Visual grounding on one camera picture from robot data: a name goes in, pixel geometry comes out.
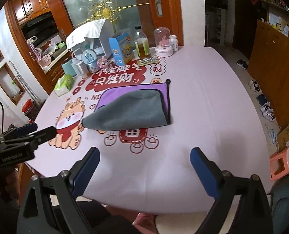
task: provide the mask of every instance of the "yellow and blue box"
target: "yellow and blue box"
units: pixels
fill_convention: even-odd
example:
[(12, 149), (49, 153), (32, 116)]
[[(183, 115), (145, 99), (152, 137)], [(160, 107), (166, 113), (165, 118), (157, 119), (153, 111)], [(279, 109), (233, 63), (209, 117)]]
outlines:
[(113, 38), (109, 39), (112, 54), (115, 63), (118, 66), (123, 66), (129, 63), (133, 58), (135, 58), (132, 44), (130, 41), (130, 36), (127, 32), (116, 33)]

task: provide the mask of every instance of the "tiled floor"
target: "tiled floor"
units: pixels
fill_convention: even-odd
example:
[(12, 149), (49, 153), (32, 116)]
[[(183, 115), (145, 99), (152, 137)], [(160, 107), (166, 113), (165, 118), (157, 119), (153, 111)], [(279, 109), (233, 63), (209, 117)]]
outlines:
[[(273, 153), (277, 152), (277, 148), (275, 144), (272, 144), (271, 138), (268, 134), (268, 129), (274, 129), (276, 133), (279, 133), (279, 127), (276, 122), (269, 122), (262, 116), (262, 112), (259, 110), (260, 105), (256, 99), (259, 95), (253, 91), (251, 91), (248, 83), (252, 79), (247, 70), (239, 67), (237, 65), (237, 61), (239, 59), (245, 60), (248, 62), (247, 58), (238, 50), (231, 49), (225, 46), (216, 46), (215, 50), (220, 53), (220, 55), (226, 60), (226, 62), (230, 65), (233, 71), (236, 73), (243, 86), (245, 87), (248, 95), (250, 96), (255, 108), (256, 112), (261, 121), (261, 125), (264, 129), (267, 145), (268, 145), (268, 153), (271, 156)], [(231, 208), (228, 217), (225, 221), (225, 224), (221, 230), (222, 233), (227, 233), (232, 220), (234, 218), (236, 209)], [(201, 222), (206, 217), (206, 212), (198, 213), (198, 214), (186, 214), (186, 215), (160, 215), (156, 219), (157, 229), (160, 234), (193, 234), (196, 232)]]

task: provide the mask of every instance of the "glass door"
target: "glass door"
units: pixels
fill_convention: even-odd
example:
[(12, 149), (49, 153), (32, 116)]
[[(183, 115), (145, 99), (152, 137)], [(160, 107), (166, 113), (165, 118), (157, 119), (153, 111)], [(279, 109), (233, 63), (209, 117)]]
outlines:
[(128, 29), (131, 38), (141, 26), (154, 46), (154, 24), (149, 0), (63, 0), (74, 28), (88, 19), (108, 18), (115, 31)]

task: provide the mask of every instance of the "green tissue package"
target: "green tissue package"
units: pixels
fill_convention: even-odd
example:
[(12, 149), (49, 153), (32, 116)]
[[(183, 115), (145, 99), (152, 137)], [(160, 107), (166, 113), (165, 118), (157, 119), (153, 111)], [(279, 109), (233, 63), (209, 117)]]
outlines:
[(61, 78), (58, 79), (55, 88), (53, 91), (56, 93), (58, 97), (62, 96), (65, 93), (68, 93), (72, 89), (74, 79), (71, 75), (65, 74)]

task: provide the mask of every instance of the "pink stool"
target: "pink stool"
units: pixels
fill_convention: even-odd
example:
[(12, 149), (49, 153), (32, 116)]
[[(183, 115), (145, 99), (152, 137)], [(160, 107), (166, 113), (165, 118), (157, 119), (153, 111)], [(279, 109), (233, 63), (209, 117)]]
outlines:
[[(274, 170), (274, 167), (273, 167), (275, 161), (277, 162), (279, 161), (283, 164), (283, 170), (276, 174), (275, 172), (278, 172), (278, 171)], [(274, 153), (270, 157), (270, 173), (271, 173), (271, 179), (270, 179), (271, 181), (280, 179), (289, 173), (289, 147), (285, 148), (285, 150), (283, 150), (282, 152)]]

